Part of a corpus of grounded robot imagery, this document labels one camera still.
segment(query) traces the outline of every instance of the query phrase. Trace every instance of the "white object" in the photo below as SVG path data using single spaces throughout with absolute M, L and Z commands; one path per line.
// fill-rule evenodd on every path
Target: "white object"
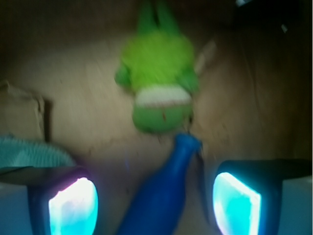
M 283 181 L 278 235 L 312 234 L 312 176 Z
M 0 183 L 0 234 L 33 234 L 26 186 Z

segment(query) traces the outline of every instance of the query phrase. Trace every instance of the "bottle neck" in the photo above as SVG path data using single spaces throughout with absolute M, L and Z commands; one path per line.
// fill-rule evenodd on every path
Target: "bottle neck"
M 187 168 L 194 154 L 194 149 L 183 144 L 177 145 L 165 164 L 165 170 L 175 178 L 185 179 Z

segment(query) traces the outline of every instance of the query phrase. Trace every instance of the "stuffed animal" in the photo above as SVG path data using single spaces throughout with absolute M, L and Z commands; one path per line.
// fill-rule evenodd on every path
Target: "stuffed animal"
M 191 94 L 199 89 L 194 51 L 167 5 L 141 8 L 137 35 L 126 45 L 116 72 L 118 85 L 135 93 L 133 122 L 143 132 L 161 133 L 192 116 Z

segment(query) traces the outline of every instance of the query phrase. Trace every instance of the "glowing light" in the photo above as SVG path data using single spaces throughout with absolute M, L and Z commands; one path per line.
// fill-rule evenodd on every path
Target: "glowing light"
M 215 178 L 213 210 L 224 235 L 258 234 L 261 195 L 227 172 Z
M 91 235 L 98 216 L 93 182 L 80 178 L 49 200 L 51 235 Z

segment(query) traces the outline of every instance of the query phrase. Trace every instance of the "light blue brush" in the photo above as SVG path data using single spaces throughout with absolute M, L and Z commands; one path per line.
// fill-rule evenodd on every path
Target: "light blue brush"
M 0 137 L 0 168 L 74 166 L 75 161 L 65 151 L 40 142 Z

